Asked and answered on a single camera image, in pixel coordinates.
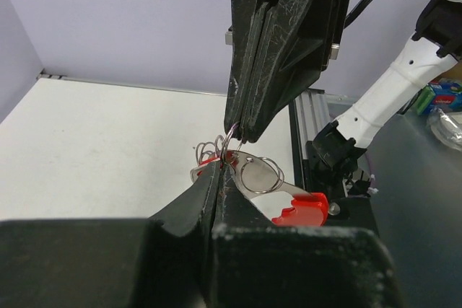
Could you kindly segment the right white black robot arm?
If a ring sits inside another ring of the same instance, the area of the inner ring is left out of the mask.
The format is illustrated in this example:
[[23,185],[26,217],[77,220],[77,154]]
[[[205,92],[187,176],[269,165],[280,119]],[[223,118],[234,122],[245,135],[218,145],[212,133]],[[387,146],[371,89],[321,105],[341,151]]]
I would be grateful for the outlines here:
[[[343,31],[372,0],[231,0],[232,65],[224,127],[254,143],[316,82]],[[419,90],[461,60],[461,0],[430,0],[382,76],[315,137],[324,191],[349,178],[379,130]]]

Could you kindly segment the red round key tag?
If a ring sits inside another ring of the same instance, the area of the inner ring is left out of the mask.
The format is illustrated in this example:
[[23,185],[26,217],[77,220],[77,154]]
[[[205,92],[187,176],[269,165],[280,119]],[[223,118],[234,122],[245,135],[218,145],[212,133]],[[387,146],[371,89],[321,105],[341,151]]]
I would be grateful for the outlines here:
[[328,217],[329,204],[324,193],[309,193],[285,178],[274,193],[243,195],[277,226],[323,226]]

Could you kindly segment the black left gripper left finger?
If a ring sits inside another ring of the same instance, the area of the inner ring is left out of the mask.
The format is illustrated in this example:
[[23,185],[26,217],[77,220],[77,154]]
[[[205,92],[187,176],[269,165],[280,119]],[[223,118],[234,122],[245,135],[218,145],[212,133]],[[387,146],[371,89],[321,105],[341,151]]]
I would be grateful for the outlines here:
[[162,231],[177,238],[206,234],[214,220],[221,162],[210,162],[190,188],[149,217]]

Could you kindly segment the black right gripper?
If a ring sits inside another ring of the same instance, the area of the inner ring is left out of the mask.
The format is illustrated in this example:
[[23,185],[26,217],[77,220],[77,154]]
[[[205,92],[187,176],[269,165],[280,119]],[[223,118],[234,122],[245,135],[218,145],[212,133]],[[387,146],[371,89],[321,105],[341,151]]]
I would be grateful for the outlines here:
[[232,65],[224,126],[255,143],[328,65],[349,0],[231,0]]

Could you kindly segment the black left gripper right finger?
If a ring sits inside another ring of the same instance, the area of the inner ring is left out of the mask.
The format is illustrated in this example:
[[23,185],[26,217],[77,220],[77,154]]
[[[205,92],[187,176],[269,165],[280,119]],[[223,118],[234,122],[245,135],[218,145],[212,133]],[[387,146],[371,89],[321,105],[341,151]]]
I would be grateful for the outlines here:
[[225,166],[220,175],[216,204],[216,225],[219,224],[252,229],[273,226],[273,223],[238,190],[230,166]]

